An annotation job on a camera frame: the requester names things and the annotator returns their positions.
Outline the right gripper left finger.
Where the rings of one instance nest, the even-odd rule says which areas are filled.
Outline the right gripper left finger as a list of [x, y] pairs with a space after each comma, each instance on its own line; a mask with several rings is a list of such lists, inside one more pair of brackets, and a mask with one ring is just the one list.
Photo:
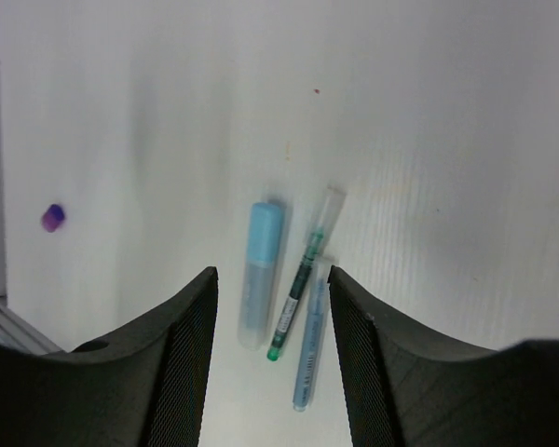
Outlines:
[[71, 352], [0, 345], [0, 446], [195, 446], [218, 305], [205, 268], [181, 291]]

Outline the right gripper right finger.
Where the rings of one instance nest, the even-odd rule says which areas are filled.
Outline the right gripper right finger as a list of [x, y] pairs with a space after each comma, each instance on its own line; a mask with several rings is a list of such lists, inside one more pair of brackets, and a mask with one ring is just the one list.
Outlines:
[[437, 332], [329, 276], [356, 446], [559, 446], [559, 340], [490, 350]]

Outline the blue pen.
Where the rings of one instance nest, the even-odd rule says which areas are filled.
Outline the blue pen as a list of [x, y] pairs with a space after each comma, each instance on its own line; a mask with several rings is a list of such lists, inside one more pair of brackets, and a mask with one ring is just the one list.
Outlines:
[[323, 312], [309, 311], [307, 313], [293, 391], [293, 409], [297, 412], [303, 412], [312, 400], [324, 320]]

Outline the green pen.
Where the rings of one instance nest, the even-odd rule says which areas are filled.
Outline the green pen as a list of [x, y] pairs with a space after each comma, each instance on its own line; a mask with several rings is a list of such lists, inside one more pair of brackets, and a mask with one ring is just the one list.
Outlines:
[[279, 321], [274, 330], [266, 357], [271, 361], [279, 359], [288, 333], [293, 324], [295, 312], [304, 294], [308, 279], [311, 275], [313, 264], [320, 252], [320, 247], [325, 239], [326, 231], [322, 227], [316, 228], [308, 238], [307, 246], [298, 266], [292, 287], [284, 302]]

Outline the light blue highlighter body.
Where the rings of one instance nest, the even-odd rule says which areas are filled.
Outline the light blue highlighter body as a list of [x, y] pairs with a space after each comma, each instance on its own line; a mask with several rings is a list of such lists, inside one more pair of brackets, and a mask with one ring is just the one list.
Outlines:
[[239, 309], [238, 339], [250, 350], [264, 343], [274, 293], [275, 263], [246, 263]]

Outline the purple highlighter cap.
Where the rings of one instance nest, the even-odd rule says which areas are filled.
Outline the purple highlighter cap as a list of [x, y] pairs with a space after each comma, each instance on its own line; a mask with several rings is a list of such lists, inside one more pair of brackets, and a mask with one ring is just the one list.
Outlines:
[[66, 221], [66, 213], [62, 205], [51, 204], [41, 217], [43, 229], [49, 233], [57, 231]]

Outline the light blue highlighter cap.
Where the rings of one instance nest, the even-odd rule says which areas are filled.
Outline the light blue highlighter cap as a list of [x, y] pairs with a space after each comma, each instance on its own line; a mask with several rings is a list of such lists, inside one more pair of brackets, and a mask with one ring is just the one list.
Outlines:
[[280, 250], [283, 231], [283, 208], [272, 203], [257, 202], [251, 207], [247, 261], [273, 264]]

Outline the transparent blue pen cap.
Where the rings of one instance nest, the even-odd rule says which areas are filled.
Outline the transparent blue pen cap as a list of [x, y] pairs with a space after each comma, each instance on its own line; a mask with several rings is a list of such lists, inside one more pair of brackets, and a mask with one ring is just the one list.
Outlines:
[[307, 305], [308, 314], [322, 315], [325, 312], [331, 266], [331, 262], [323, 258], [316, 262]]

